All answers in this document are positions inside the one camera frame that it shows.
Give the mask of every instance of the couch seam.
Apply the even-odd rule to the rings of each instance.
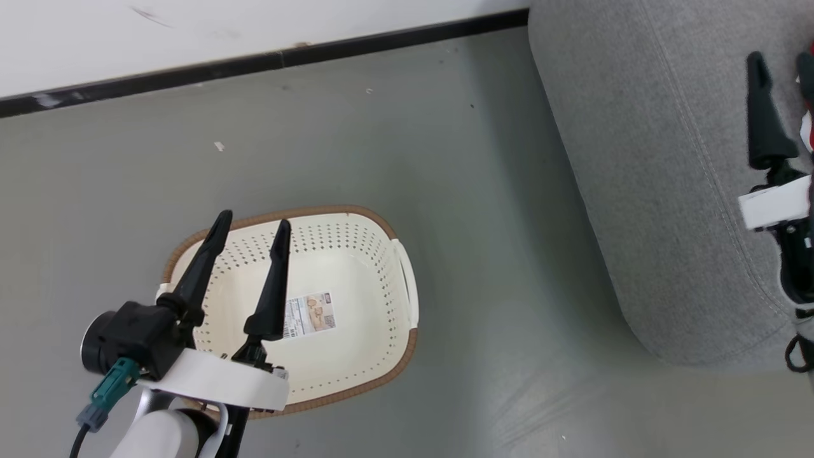
[[[738,350],[735,350],[735,351],[732,351],[732,352],[728,352],[728,353],[723,354],[723,355],[719,355],[719,356],[717,356],[717,357],[715,357],[713,359],[700,359],[698,361],[690,361],[688,359],[684,359],[682,362],[675,362],[675,361],[669,362],[669,361],[667,361],[666,359],[664,359],[661,356],[659,356],[659,359],[661,359],[662,361],[664,361],[666,363],[678,363],[679,365],[686,365],[686,366],[690,366],[690,367],[694,367],[694,368],[707,368],[707,367],[710,367],[710,366],[715,366],[715,365],[718,365],[721,361],[725,361],[726,359],[731,359],[732,357],[737,357],[737,356],[749,353],[752,349],[763,345],[770,338],[776,336],[780,331],[782,331],[788,325],[789,324],[781,324],[780,326],[777,326],[777,328],[774,328],[771,332],[769,332],[765,336],[762,336],[760,339],[755,341],[755,343],[753,343],[753,344],[751,344],[751,345],[749,345],[749,346],[747,346],[745,348],[738,349]]]
[[[732,226],[732,218],[729,212],[726,209],[726,206],[723,205],[722,200],[722,192],[718,186],[718,174],[715,171],[715,167],[712,165],[711,158],[709,157],[709,152],[707,151],[707,146],[703,142],[701,135],[698,131],[698,126],[695,124],[695,121],[692,116],[692,110],[689,108],[689,104],[687,103],[686,97],[681,87],[681,83],[678,81],[678,78],[675,75],[675,71],[673,70],[669,59],[667,58],[667,52],[665,50],[664,44],[661,40],[661,37],[656,32],[654,21],[650,16],[650,11],[647,8],[647,5],[642,1],[638,0],[638,3],[641,9],[644,12],[644,16],[647,22],[647,26],[650,29],[650,33],[655,38],[655,43],[658,45],[657,52],[659,54],[659,61],[663,67],[663,71],[665,76],[667,77],[667,81],[670,85],[670,90],[676,98],[676,107],[678,108],[678,113],[681,116],[682,124],[684,124],[685,131],[689,135],[689,139],[692,144],[698,149],[702,157],[696,154],[695,156],[698,158],[699,164],[702,166],[704,175],[707,177],[707,185],[713,191],[713,197],[716,202],[716,206],[718,207],[718,213],[721,216],[721,220],[723,221],[724,225],[726,226],[726,230],[729,234],[729,241],[732,244],[733,248],[740,254],[739,263],[741,264],[742,269],[746,273],[746,278],[749,279],[752,288],[761,296],[764,296],[766,304],[775,312],[776,315],[785,315],[781,313],[775,306],[779,306],[780,308],[785,308],[786,306],[782,303],[782,301],[778,300],[777,297],[774,297],[773,294],[766,291],[764,289],[763,283],[764,279],[760,276],[760,274],[754,272],[751,269],[750,263],[752,262],[751,256],[749,253],[746,252],[745,248],[743,247],[743,242],[738,237],[737,233],[733,230]]]

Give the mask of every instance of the white wall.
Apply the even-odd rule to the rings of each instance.
[[[3,0],[0,98],[408,29],[529,0]]]

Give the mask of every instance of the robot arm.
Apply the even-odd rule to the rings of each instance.
[[[291,224],[283,220],[270,250],[272,261],[256,312],[246,320],[246,343],[231,360],[195,350],[193,328],[212,268],[225,246],[232,213],[222,212],[174,291],[155,306],[127,302],[100,315],[82,342],[82,363],[105,374],[77,417],[80,433],[71,451],[77,458],[85,434],[96,432],[107,413],[134,385],[144,389],[133,424],[113,458],[236,458],[252,408],[282,410],[288,374],[266,362],[262,341],[282,339]],[[168,410],[176,397],[217,407],[220,421],[195,410]]]
[[[814,56],[797,59],[800,87],[809,105],[814,102]],[[781,284],[792,301],[797,335],[786,348],[786,365],[807,373],[814,385],[814,187],[811,175],[793,169],[789,159],[797,157],[794,143],[783,132],[772,102],[772,78],[759,52],[746,60],[749,94],[746,99],[749,123],[749,165],[767,170],[766,184],[740,197],[746,227],[771,233],[781,251]],[[799,346],[803,364],[792,361]]]

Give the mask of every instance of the black baseboard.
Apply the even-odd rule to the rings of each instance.
[[[71,107],[97,100],[115,99],[153,90],[186,86],[249,73],[279,70],[354,55],[387,51],[423,43],[449,40],[478,33],[522,27],[528,22],[528,9],[509,11],[467,20],[400,30],[340,42],[274,51],[238,59],[222,60],[186,68],[149,73],[112,81],[48,90],[0,99],[0,117],[12,117],[55,108]]]

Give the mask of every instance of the gray floor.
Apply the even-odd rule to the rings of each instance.
[[[808,456],[802,377],[667,368],[632,337],[525,34],[1,120],[3,455],[67,455],[98,381],[86,325],[149,302],[220,209],[352,203],[411,254],[415,357],[381,389],[251,423],[242,456]],[[135,403],[83,458],[111,452]]]

